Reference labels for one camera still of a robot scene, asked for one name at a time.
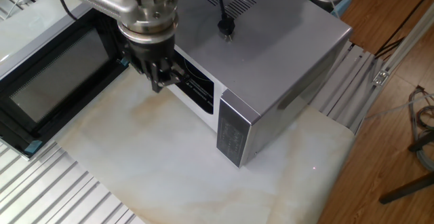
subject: microwave oven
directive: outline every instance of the microwave oven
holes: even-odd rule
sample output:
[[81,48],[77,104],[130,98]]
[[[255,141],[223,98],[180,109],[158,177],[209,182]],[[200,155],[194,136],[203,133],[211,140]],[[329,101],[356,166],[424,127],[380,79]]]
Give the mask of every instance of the microwave oven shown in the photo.
[[236,26],[229,39],[218,32],[218,0],[178,1],[174,61],[186,76],[168,88],[241,167],[310,102],[352,29],[309,0],[224,0]]
[[0,66],[0,138],[27,159],[126,69],[117,23],[85,5],[75,13]]

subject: glass panel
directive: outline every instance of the glass panel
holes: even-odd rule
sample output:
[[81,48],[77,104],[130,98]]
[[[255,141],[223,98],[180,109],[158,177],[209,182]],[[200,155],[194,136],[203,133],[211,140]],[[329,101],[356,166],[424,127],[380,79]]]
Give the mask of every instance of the glass panel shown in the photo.
[[101,39],[93,29],[50,62],[10,98],[30,118],[38,122],[108,59]]

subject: robotic arm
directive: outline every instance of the robotic arm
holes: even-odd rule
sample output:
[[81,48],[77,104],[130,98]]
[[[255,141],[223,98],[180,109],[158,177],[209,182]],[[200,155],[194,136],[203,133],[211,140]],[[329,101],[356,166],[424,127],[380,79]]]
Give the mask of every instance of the robotic arm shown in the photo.
[[172,62],[178,0],[82,0],[117,20],[127,38],[126,56],[154,91],[182,79],[184,71]]

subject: marble-pattern surface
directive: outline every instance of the marble-pattern surface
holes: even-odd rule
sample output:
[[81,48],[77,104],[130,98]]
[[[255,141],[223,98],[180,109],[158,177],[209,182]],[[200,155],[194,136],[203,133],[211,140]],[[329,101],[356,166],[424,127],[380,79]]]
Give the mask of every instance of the marble-pattern surface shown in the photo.
[[316,223],[353,133],[307,107],[240,169],[168,89],[128,69],[56,141],[148,224]]

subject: black cable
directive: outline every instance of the black cable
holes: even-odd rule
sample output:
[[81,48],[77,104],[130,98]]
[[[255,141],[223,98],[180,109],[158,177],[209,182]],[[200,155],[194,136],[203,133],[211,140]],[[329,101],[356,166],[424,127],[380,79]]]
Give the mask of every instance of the black cable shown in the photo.
[[65,0],[60,0],[60,3],[62,4],[63,9],[69,15],[69,17],[77,21],[77,18],[69,11],[68,6],[66,6]]
[[414,6],[413,10],[410,12],[410,14],[408,14],[407,18],[399,25],[399,27],[395,30],[395,32],[387,39],[387,41],[381,46],[380,50],[383,49],[388,42],[390,42],[392,40],[392,38],[398,33],[399,30],[402,29],[402,27],[406,24],[406,22],[412,17],[412,15],[414,14],[414,12],[419,8],[419,6],[424,2],[425,0],[420,0],[419,3]]
[[382,49],[379,49],[379,51],[377,52],[377,54],[381,53],[383,50],[385,50],[386,48],[389,48],[393,45],[401,44],[401,42],[405,39],[406,37],[402,37],[401,39],[394,41],[393,43],[388,44],[387,46],[384,46]]
[[387,54],[387,53],[390,52],[391,50],[397,48],[397,47],[401,44],[402,41],[403,41],[403,38],[401,38],[400,40],[398,40],[398,41],[396,41],[396,42],[394,42],[394,43],[392,43],[392,44],[390,44],[390,45],[388,45],[388,46],[387,46],[388,48],[384,47],[385,50],[384,50],[384,51],[382,50],[383,52],[377,54],[376,57],[377,57],[377,58],[380,58],[381,56],[384,56],[385,54]]
[[218,0],[218,2],[220,4],[220,11],[222,12],[222,20],[224,20],[225,18],[227,18],[227,15],[226,15],[226,11],[224,10],[223,0]]
[[389,54],[386,58],[383,58],[384,61],[386,61],[388,58],[390,58],[392,54]]

